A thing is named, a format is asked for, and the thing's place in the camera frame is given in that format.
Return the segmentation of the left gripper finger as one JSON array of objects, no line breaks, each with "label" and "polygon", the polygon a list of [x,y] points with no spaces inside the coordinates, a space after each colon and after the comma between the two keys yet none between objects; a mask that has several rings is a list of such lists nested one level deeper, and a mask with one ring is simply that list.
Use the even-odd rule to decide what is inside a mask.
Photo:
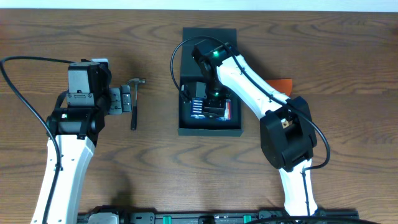
[{"label": "left gripper finger", "polygon": [[109,115],[122,114],[121,90],[119,88],[110,88],[109,95],[111,99]]},{"label": "left gripper finger", "polygon": [[129,85],[121,85],[121,104],[123,113],[131,112],[131,88]]}]

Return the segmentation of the screwdriver set blister pack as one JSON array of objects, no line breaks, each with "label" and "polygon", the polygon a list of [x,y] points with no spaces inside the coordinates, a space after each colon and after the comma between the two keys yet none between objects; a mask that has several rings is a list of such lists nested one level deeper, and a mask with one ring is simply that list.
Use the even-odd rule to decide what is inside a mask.
[{"label": "screwdriver set blister pack", "polygon": [[191,112],[190,112],[190,117],[195,118],[195,119],[215,119],[218,121],[229,121],[231,120],[232,117],[232,106],[231,106],[231,100],[227,99],[226,100],[226,109],[224,112],[224,116],[218,117],[218,118],[213,118],[213,117],[206,117],[202,113],[202,106],[203,106],[203,100],[204,99],[193,99],[191,101]]}]

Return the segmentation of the black handled claw hammer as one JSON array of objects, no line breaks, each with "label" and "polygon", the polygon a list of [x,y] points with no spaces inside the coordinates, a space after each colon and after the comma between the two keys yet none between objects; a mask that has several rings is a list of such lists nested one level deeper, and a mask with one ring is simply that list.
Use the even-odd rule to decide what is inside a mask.
[{"label": "black handled claw hammer", "polygon": [[131,119],[131,130],[135,131],[137,128],[137,92],[138,87],[141,84],[145,84],[145,78],[133,78],[127,81],[127,85],[133,84],[134,85],[134,98],[132,100],[132,119]]}]

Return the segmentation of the orange scraper wooden handle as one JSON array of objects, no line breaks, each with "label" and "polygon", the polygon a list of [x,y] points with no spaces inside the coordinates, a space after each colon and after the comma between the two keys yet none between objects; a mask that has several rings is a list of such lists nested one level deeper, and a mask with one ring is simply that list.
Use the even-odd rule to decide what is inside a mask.
[{"label": "orange scraper wooden handle", "polygon": [[284,93],[287,96],[292,94],[293,80],[289,78],[266,80],[266,82],[278,92]]}]

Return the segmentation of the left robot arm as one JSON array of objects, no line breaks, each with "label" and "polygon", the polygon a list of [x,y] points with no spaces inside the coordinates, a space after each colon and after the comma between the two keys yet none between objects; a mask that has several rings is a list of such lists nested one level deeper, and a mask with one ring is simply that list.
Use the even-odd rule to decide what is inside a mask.
[{"label": "left robot arm", "polygon": [[68,89],[59,94],[46,123],[47,164],[32,223],[76,223],[86,170],[107,115],[132,111],[129,85],[110,87],[106,58],[68,67]]}]

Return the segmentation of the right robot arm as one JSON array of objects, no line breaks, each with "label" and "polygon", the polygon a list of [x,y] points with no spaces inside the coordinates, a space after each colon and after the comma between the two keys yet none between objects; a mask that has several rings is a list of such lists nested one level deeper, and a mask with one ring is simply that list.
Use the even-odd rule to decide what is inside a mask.
[{"label": "right robot arm", "polygon": [[318,206],[310,169],[318,129],[308,103],[270,86],[228,43],[213,45],[203,40],[194,45],[192,57],[208,82],[205,115],[219,116],[228,93],[238,96],[260,122],[261,149],[279,171],[285,211],[291,216],[314,215]]}]

